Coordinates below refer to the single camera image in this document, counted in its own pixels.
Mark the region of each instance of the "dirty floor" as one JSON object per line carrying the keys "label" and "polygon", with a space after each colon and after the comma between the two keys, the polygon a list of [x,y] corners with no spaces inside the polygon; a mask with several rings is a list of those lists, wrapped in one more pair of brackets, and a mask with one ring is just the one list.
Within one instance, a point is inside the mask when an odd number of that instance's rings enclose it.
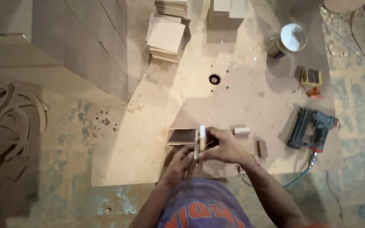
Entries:
{"label": "dirty floor", "polygon": [[[310,222],[365,227],[365,58],[351,36],[350,14],[329,14],[323,13],[323,29],[336,111],[342,123],[344,167],[308,173],[287,190]],[[355,15],[353,31],[365,52],[365,10]],[[119,124],[116,119],[109,119],[108,125],[101,121],[112,110],[123,107],[102,110],[83,101],[57,97],[51,108],[60,111],[48,113],[54,131],[42,137],[36,155],[39,170],[25,171],[38,172],[38,188],[27,190],[29,203],[18,206],[27,213],[3,218],[7,227],[127,227],[154,184],[91,186],[92,154],[99,153],[95,148],[100,137],[113,133]],[[295,176],[275,177],[285,184]],[[241,177],[230,178],[228,187],[255,227],[274,227],[254,190]]]}

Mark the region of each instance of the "screw hole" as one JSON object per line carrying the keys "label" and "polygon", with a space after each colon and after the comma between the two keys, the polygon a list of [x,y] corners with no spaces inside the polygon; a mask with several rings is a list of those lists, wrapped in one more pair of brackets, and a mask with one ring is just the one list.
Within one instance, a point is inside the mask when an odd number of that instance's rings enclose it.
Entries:
{"label": "screw hole", "polygon": [[217,85],[221,82],[221,77],[217,74],[213,74],[213,75],[210,75],[209,76],[209,82],[212,84],[212,85]]}

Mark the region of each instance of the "hand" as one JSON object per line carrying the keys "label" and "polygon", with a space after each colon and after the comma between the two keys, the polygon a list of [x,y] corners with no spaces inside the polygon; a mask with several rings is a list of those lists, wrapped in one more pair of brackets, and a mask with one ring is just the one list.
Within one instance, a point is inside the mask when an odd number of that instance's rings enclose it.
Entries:
{"label": "hand", "polygon": [[174,154],[170,165],[158,182],[158,186],[174,189],[183,180],[185,171],[188,169],[194,158],[194,153],[189,152],[189,147],[185,146]]}
{"label": "hand", "polygon": [[252,168],[256,166],[256,159],[239,144],[236,138],[229,130],[220,130],[215,127],[206,128],[208,141],[214,138],[214,142],[210,143],[210,147],[219,145],[219,148],[208,149],[199,154],[199,159],[219,160],[226,163],[237,163],[241,167]]}

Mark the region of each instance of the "blue t-shirt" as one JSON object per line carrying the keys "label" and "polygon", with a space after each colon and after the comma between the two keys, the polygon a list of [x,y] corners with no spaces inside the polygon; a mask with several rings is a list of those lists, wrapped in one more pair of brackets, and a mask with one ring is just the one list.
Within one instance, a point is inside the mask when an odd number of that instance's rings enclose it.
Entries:
{"label": "blue t-shirt", "polygon": [[218,181],[192,179],[170,195],[157,228],[251,228],[236,198]]}

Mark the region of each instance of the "glue container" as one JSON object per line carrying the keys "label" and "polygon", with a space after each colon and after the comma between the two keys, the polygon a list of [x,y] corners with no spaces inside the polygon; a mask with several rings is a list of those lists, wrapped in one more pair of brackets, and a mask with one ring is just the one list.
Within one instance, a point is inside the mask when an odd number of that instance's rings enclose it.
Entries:
{"label": "glue container", "polygon": [[286,54],[298,52],[307,45],[308,36],[300,25],[295,23],[284,26],[280,33],[271,40],[267,54],[274,59],[280,59]]}

